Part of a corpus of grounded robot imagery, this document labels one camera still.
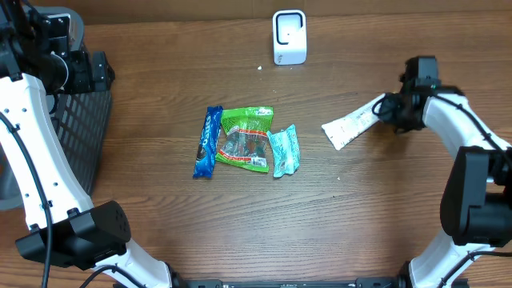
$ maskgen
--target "wood grain surface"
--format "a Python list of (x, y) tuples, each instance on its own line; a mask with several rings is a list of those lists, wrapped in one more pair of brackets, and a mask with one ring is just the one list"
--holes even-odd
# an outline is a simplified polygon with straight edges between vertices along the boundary
[(300, 9), (306, 16), (443, 13), (512, 10), (511, 0), (32, 0), (64, 6), (87, 25), (135, 22), (272, 18), (278, 10)]
[[(512, 141), (512, 12), (308, 18), (300, 66), (273, 64), (270, 34), (268, 20), (88, 26), (89, 50), (104, 50), (117, 75), (94, 203), (118, 201), (134, 239), (188, 279), (395, 275), (441, 229), (452, 159), (428, 130), (396, 136), (377, 124), (336, 151), (320, 126), (399, 89), (404, 61), (430, 54), (444, 83)], [(218, 163), (213, 179), (193, 180), (206, 108), (218, 104), (272, 106), (272, 131), (295, 124), (297, 173), (276, 180), (273, 167)], [(0, 286), (39, 286), (42, 265), (14, 246), (27, 234), (23, 210), (0, 217)], [(510, 287), (510, 264), (482, 258), (465, 276)], [(50, 286), (89, 274), (54, 268)]]

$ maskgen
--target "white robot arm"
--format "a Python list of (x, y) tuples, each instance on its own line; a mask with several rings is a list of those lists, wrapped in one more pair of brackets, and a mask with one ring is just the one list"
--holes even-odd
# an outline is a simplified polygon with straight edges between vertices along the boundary
[(476, 116), (460, 90), (441, 86), (435, 58), (410, 59), (401, 81), (400, 93), (387, 94), (374, 112), (382, 104), (375, 113), (398, 130), (430, 128), (455, 160), (441, 204), (443, 230), (402, 273), (408, 288), (451, 287), (480, 255), (511, 238), (506, 196), (486, 194), (486, 182), (508, 183), (510, 144)]
[[(72, 18), (77, 17), (72, 11), (42, 15), (30, 10), (29, 22), (19, 0), (0, 4), (0, 113), (6, 126), (14, 127), (0, 128), (0, 143), (22, 193), (30, 230), (16, 241), (20, 254), (46, 264), (43, 286), (47, 264), (98, 270), (129, 288), (179, 286), (179, 276), (131, 238), (119, 204), (94, 207), (70, 168), (50, 119), (47, 94), (82, 94), (88, 102), (98, 91), (108, 91), (114, 72), (104, 54), (94, 54), (91, 64), (82, 40), (71, 38), (83, 37), (75, 25), (81, 20)], [(62, 35), (48, 38), (48, 30)], [(49, 45), (44, 49), (39, 43)], [(68, 117), (80, 113), (85, 111), (70, 111)], [(80, 121), (84, 120), (76, 118), (73, 125)], [(81, 131), (68, 133), (75, 133), (77, 142)], [(79, 149), (71, 138), (68, 147)]]
[[(51, 50), (48, 45), (43, 51), (35, 43), (52, 40), (41, 38), (44, 34), (38, 32), (71, 23), (70, 14), (46, 17), (32, 10), (28, 22), (19, 0), (1, 4), (0, 118), (9, 129), (0, 128), (0, 143), (20, 186), (30, 229), (30, 235), (16, 241), (20, 254), (54, 266), (92, 269), (92, 277), (103, 272), (129, 288), (188, 287), (166, 263), (152, 258), (131, 238), (119, 204), (112, 201), (94, 207), (52, 125), (47, 94), (110, 88), (106, 80), (113, 80), (113, 71), (108, 70), (105, 56), (99, 55), (99, 62), (94, 56), (91, 65), (85, 49), (81, 45), (68, 49), (67, 41), (54, 46), (63, 50)], [(462, 92), (440, 86), (437, 73), (434, 58), (409, 60), (401, 92), (387, 94), (374, 106), (381, 104), (380, 119), (401, 130), (431, 128), (455, 158), (441, 204), (443, 230), (422, 255), (404, 265), (397, 282), (390, 282), (397, 288), (450, 287), (470, 264), (467, 260), (492, 254), (495, 247), (512, 239), (512, 222), (508, 221), (512, 205), (503, 195), (485, 191), (486, 181), (508, 184), (512, 165), (505, 150), (510, 145), (474, 115)], [(366, 288), (370, 286), (363, 283), (375, 281), (360, 278), (334, 286)], [(208, 286), (200, 283), (198, 287)], [(219, 283), (213, 282), (212, 287), (219, 288)]]

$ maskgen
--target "white power adapter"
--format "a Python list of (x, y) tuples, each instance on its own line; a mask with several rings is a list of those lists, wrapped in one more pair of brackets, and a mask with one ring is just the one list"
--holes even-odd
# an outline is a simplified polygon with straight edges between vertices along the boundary
[(274, 63), (303, 64), (306, 60), (306, 16), (300, 10), (281, 10), (272, 18)]

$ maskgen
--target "oreo package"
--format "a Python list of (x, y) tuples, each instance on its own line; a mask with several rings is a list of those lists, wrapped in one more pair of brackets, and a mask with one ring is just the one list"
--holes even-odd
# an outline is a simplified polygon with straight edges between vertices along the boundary
[(208, 107), (199, 140), (198, 155), (195, 159), (194, 178), (211, 178), (214, 172), (217, 140), (221, 133), (222, 110), (222, 106)]

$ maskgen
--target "plastic basket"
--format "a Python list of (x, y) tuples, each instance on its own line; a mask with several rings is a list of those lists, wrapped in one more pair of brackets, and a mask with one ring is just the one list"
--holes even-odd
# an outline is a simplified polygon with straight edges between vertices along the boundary
[[(49, 110), (54, 106), (52, 99), (48, 96)], [(93, 192), (111, 107), (109, 91), (61, 94), (55, 113), (50, 115), (71, 170), (88, 195)], [(1, 149), (0, 167), (0, 210), (20, 206), (21, 193)]]

